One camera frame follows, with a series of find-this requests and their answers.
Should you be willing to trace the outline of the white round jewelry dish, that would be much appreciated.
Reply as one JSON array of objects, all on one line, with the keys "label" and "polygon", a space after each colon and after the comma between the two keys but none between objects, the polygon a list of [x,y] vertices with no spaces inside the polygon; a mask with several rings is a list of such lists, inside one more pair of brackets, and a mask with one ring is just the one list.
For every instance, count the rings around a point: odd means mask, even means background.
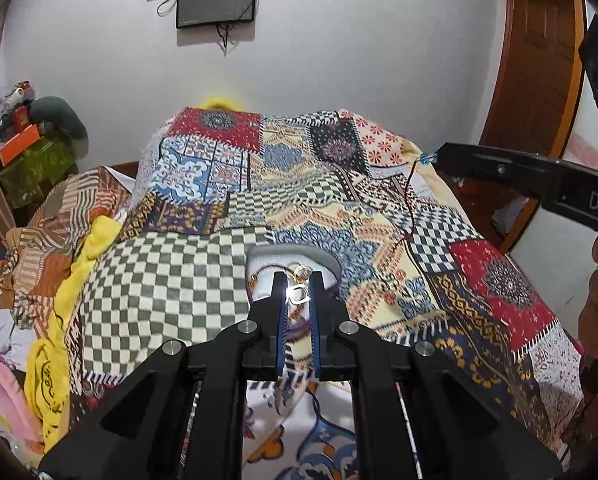
[{"label": "white round jewelry dish", "polygon": [[286,274],[288,286],[306,283],[312,272],[321,272],[328,292],[335,292],[342,278],[341,264],[325,249],[300,244],[252,246],[246,252],[250,302],[271,295],[276,272]]}]

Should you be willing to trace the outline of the brown wooden door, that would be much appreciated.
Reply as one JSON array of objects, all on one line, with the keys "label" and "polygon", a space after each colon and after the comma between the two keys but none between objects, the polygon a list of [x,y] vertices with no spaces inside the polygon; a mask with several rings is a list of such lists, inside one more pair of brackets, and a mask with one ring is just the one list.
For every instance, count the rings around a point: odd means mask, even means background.
[{"label": "brown wooden door", "polygon": [[584,0],[506,0],[504,42],[479,143],[564,154],[579,104]]}]

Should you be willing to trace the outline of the patchwork patterned bedspread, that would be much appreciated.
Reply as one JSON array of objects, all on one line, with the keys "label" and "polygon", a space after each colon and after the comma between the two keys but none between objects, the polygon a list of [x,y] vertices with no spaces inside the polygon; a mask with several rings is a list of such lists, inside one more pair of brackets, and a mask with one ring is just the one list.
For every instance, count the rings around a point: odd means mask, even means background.
[{"label": "patchwork patterned bedspread", "polygon": [[335,296],[384,340],[433,342],[552,452],[579,406],[579,353],[418,148],[339,110],[187,108],[151,139],[116,242],[70,327],[78,428],[168,337],[242,320],[246,252],[300,244],[342,267]]}]

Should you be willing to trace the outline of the yellow cloth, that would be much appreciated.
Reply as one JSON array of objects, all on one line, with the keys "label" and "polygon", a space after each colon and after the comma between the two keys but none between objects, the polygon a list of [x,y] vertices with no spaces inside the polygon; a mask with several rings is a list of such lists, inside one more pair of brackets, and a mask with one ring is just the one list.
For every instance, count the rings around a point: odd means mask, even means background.
[{"label": "yellow cloth", "polygon": [[107,216],[95,218],[68,278],[60,283],[49,315],[46,336],[30,348],[24,395],[40,424],[40,440],[49,451],[67,432],[70,394],[69,350],[66,337],[82,287],[96,261],[113,244],[121,223]]}]

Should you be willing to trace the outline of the yellow plush behind bed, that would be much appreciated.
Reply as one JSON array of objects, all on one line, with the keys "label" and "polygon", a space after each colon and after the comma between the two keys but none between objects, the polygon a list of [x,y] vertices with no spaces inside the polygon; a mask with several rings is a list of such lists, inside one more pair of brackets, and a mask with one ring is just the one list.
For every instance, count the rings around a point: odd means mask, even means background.
[{"label": "yellow plush behind bed", "polygon": [[202,110],[227,110],[228,112],[241,112],[243,110],[241,104],[226,96],[220,96],[220,94],[206,96],[197,107]]}]

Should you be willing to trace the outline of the brown striped blanket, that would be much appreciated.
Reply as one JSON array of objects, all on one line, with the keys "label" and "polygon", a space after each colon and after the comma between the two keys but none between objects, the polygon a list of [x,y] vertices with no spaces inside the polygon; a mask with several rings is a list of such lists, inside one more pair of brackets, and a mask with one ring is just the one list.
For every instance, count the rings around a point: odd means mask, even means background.
[{"label": "brown striped blanket", "polygon": [[130,192],[104,167],[58,183],[23,228],[6,233],[0,261],[0,309],[43,337],[58,287],[99,216],[113,218]]}]

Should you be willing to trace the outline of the pink cloth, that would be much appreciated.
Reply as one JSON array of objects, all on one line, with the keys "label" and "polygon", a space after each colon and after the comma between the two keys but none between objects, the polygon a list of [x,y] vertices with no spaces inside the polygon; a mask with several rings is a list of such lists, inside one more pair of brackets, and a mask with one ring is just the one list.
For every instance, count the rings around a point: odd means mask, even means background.
[{"label": "pink cloth", "polygon": [[30,411],[26,396],[17,378],[0,358],[0,411],[17,437],[29,442],[41,442],[41,424]]}]

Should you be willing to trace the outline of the green patterned bag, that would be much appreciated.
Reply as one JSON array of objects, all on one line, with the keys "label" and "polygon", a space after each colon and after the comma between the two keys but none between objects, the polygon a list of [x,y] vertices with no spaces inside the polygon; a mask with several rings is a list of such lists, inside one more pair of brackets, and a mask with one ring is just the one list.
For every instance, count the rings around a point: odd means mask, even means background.
[{"label": "green patterned bag", "polygon": [[42,136],[0,170],[0,185],[13,209],[43,202],[49,192],[75,170],[70,143],[62,136]]}]

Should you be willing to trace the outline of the dark grey pillow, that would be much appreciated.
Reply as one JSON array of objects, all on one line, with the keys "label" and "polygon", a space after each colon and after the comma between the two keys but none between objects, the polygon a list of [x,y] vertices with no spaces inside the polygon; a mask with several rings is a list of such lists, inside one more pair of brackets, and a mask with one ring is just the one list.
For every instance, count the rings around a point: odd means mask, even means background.
[{"label": "dark grey pillow", "polygon": [[33,122],[49,122],[67,136],[76,159],[83,159],[88,154],[88,130],[74,109],[62,98],[44,96],[35,99],[30,105],[30,118]]}]

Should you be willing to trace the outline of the orange box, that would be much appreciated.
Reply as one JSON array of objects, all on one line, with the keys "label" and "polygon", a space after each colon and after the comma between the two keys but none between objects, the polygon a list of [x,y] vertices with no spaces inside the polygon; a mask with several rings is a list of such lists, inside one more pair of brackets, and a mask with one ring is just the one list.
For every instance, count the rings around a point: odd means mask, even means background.
[{"label": "orange box", "polygon": [[17,156],[30,148],[40,140],[40,133],[37,125],[29,125],[22,132],[15,134],[2,148],[0,148],[0,164],[8,165]]}]

